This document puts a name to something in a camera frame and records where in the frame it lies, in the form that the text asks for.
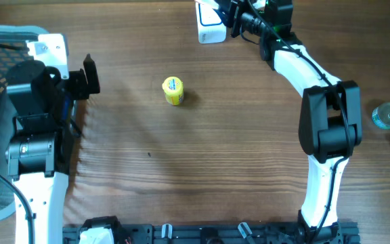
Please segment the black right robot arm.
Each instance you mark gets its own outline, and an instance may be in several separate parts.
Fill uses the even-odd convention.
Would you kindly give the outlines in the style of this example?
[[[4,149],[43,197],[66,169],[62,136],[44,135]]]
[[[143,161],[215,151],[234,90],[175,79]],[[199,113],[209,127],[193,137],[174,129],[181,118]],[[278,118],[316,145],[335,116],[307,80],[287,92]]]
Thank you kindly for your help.
[[[248,243],[360,243],[354,222],[339,222],[341,178],[353,150],[362,141],[360,89],[325,71],[291,31],[292,1],[218,1],[216,12],[231,36],[259,37],[260,56],[285,77],[302,98],[299,143],[308,156],[307,190],[296,222],[273,222],[254,237],[243,222],[238,230]]]

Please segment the silver tin can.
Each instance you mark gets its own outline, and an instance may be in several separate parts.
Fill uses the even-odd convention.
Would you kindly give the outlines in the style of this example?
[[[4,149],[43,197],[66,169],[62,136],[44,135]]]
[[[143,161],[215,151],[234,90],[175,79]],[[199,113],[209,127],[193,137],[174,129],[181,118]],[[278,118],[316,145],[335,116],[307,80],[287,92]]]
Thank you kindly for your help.
[[[385,102],[372,111],[374,124],[381,129],[390,129],[390,102]]]

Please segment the yellow lidded jar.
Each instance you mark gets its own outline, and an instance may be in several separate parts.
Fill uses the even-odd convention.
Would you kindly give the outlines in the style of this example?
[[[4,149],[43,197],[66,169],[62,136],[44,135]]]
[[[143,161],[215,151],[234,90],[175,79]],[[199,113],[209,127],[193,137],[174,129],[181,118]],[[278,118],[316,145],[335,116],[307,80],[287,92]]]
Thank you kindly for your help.
[[[178,77],[167,77],[162,84],[162,89],[169,104],[177,106],[183,102],[183,83]]]

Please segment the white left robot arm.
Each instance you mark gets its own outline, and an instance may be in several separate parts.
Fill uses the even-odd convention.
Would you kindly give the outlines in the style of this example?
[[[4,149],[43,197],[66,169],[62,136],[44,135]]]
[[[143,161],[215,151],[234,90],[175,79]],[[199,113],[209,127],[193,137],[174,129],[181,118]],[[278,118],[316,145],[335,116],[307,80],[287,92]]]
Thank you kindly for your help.
[[[80,100],[100,92],[95,62],[67,78],[42,61],[27,60],[9,69],[6,94],[14,106],[14,136],[6,159],[16,189],[16,242],[62,243],[63,211]]]

